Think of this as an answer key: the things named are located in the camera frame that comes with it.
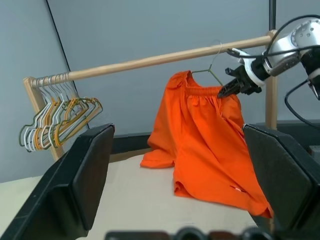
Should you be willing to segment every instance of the gray wall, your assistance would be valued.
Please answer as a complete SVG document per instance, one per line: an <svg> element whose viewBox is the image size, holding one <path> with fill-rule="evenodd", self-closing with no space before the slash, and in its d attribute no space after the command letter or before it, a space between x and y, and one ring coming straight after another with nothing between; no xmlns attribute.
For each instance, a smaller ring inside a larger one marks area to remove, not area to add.
<svg viewBox="0 0 320 240"><path fill-rule="evenodd" d="M300 15L320 15L319 9L319 0L278 0L276 27L279 29L285 22ZM288 31L296 25L297 23L292 23L284 29L284 33L288 33ZM285 94L306 78L307 74L301 64L279 76L278 120L296 120L296 117L293 116L285 106ZM289 97L289 102L293 109L295 109L304 118L311 120L320 118L320 103L307 85L292 93Z"/></svg>
<svg viewBox="0 0 320 240"><path fill-rule="evenodd" d="M66 70L45 1L0 0L0 183L42 175L53 164L50 151L18 145L34 116L23 78Z"/></svg>
<svg viewBox="0 0 320 240"><path fill-rule="evenodd" d="M71 70L263 36L269 1L257 0L49 0ZM264 47L251 49L261 53ZM201 70L212 57L120 72L76 82L81 96L98 98L104 112L90 123L115 123L116 135L152 131L164 88L176 72ZM237 67L226 53L214 71ZM209 73L198 83L218 85ZM239 96L247 122L265 120L265 93Z"/></svg>

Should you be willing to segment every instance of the orange shirt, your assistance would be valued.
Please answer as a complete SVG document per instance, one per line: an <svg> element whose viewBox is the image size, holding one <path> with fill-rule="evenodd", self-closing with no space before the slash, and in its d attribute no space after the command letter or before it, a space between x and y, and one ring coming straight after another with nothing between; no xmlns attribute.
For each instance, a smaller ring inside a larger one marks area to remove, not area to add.
<svg viewBox="0 0 320 240"><path fill-rule="evenodd" d="M142 167L174 167L174 193L271 217L244 140L241 104L217 98L221 87L201 87L190 71L168 82Z"/></svg>

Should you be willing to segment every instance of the wooden post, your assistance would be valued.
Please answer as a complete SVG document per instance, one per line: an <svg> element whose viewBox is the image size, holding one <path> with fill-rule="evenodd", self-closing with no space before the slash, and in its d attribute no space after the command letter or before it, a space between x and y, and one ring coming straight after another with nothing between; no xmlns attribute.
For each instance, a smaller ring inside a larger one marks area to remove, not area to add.
<svg viewBox="0 0 320 240"><path fill-rule="evenodd" d="M276 32L276 30L271 30L267 35L272 39ZM278 77L269 77L265 84L265 126L276 130L278 117Z"/></svg>
<svg viewBox="0 0 320 240"><path fill-rule="evenodd" d="M26 77L23 79L23 84L26 92L29 95L35 113L38 113L45 107L46 104L41 93L36 88L31 86L31 81L34 79L34 77ZM64 149L62 147L54 148L51 146L50 151L55 161L59 160L59 158L64 154Z"/></svg>

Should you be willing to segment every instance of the table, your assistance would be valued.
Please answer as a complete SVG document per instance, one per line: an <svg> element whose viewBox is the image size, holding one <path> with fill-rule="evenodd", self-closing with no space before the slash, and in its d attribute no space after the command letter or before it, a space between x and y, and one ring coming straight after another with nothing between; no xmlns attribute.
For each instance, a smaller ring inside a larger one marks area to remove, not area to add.
<svg viewBox="0 0 320 240"><path fill-rule="evenodd" d="M143 155L110 163L92 230L86 240L103 240L111 230L164 230L182 227L203 232L240 233L255 222L247 211L174 196L173 168L140 168ZM0 236L41 177L0 184Z"/></svg>

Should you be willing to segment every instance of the wooden clothes rack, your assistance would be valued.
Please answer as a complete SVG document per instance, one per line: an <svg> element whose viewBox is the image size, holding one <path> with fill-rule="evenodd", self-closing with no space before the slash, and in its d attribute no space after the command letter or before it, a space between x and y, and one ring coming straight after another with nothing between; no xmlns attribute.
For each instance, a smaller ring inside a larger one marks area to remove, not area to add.
<svg viewBox="0 0 320 240"><path fill-rule="evenodd" d="M247 48L254 48L259 46L266 46L271 41L272 37L275 34L275 30L269 31L266 36L261 36L257 38L251 38L247 40L235 41L224 43L222 46L213 45L209 47L201 47L191 50L179 51L174 53L168 53L158 56L151 56L146 57L138 60L127 61L123 63L116 63L110 65L103 65L93 68L88 68L79 71L71 71L64 76L64 73L57 74L51 76L52 82L49 82L48 76L37 78L43 79L42 86L48 86L49 84L59 84L62 82L70 82L80 79L86 79L91 77L96 77L100 75L112 74L132 69L139 69L154 65L172 63L187 59L194 59L200 58L204 56L214 55L217 54L219 51L220 53L224 53L227 49L238 48L238 49L247 49ZM23 84L26 88L26 91L29 95L31 100L33 109L36 113L38 113L42 108L45 107L45 101L37 89L36 78L34 77L26 77L23 79ZM278 100L278 83L277 77L270 77L269 80L266 82L266 103L265 103L265 124L267 127L275 129L277 127L277 100ZM63 148L58 147L54 148L53 146L50 147L51 153L53 158L57 161L63 154Z"/></svg>

